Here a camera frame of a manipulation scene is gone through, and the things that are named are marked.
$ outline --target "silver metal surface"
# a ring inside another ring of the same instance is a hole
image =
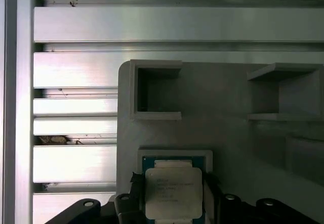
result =
[[[322,9],[37,7],[34,40],[323,41],[323,23]]]
[[[32,223],[33,4],[17,0],[15,224]]]
[[[34,99],[34,116],[117,116],[117,99]]]
[[[116,182],[116,146],[35,146],[34,183]]]
[[[34,87],[117,87],[118,69],[130,59],[221,63],[323,63],[324,52],[296,51],[115,51],[35,53]],[[95,92],[94,88],[87,93]]]
[[[114,192],[34,194],[33,224],[46,223],[58,213],[81,199],[96,199],[100,201],[101,205],[105,205],[114,194]]]
[[[38,117],[34,119],[34,135],[116,135],[117,117]]]

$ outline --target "debris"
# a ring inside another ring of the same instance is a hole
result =
[[[64,136],[39,136],[42,145],[67,145],[68,138]]]
[[[71,7],[75,8],[75,5],[77,5],[77,0],[75,1],[70,1]]]
[[[79,140],[76,140],[76,141],[75,141],[75,144],[76,144],[76,145],[84,145],[84,144],[83,144],[81,141],[79,141]]]
[[[68,95],[68,94],[65,94],[62,88],[59,88],[58,91],[62,92],[62,94],[64,95],[64,97],[67,98],[67,95]]]

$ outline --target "gray metal wall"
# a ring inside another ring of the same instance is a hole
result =
[[[18,0],[16,223],[114,193],[123,62],[324,61],[324,0],[35,1]],[[83,145],[34,146],[51,135]]]

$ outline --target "screw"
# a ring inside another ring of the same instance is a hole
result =
[[[226,195],[225,198],[228,200],[235,200],[235,196],[233,195]]]
[[[267,206],[272,206],[273,205],[273,202],[271,200],[265,200],[263,201],[263,203]]]
[[[84,203],[84,206],[92,206],[92,205],[93,205],[93,202],[91,202],[91,201]]]

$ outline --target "metal bar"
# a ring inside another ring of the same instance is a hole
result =
[[[38,117],[34,135],[116,135],[117,117]]]
[[[0,222],[15,220],[17,0],[0,0]]]
[[[86,88],[45,88],[42,90],[43,99],[117,99],[116,87],[86,87]]]
[[[323,8],[323,0],[42,0],[39,7],[239,7]]]
[[[42,52],[315,52],[324,49],[324,42],[264,42],[264,41],[119,41],[119,42],[59,42],[42,44]]]
[[[116,183],[46,183],[44,191],[39,193],[82,193],[82,192],[116,192]]]
[[[117,99],[34,99],[34,116],[117,116]]]
[[[117,135],[66,135],[69,145],[116,145]]]
[[[319,63],[324,52],[295,51],[117,51],[35,53],[34,87],[117,87],[120,65],[130,59],[221,63]],[[87,94],[97,93],[89,88]]]
[[[32,223],[33,4],[17,0],[15,223]]]
[[[16,63],[17,63],[17,0],[5,0],[5,13],[0,12],[0,16],[5,16],[5,74],[4,77],[4,125],[1,126],[3,133],[3,154],[2,165],[2,223],[15,222],[15,134],[16,134]]]
[[[324,40],[322,9],[116,6],[34,12],[36,42]]]
[[[35,146],[34,183],[116,182],[116,146]]]
[[[115,192],[60,193],[33,195],[33,224],[44,224],[78,200],[91,198],[105,205]]]

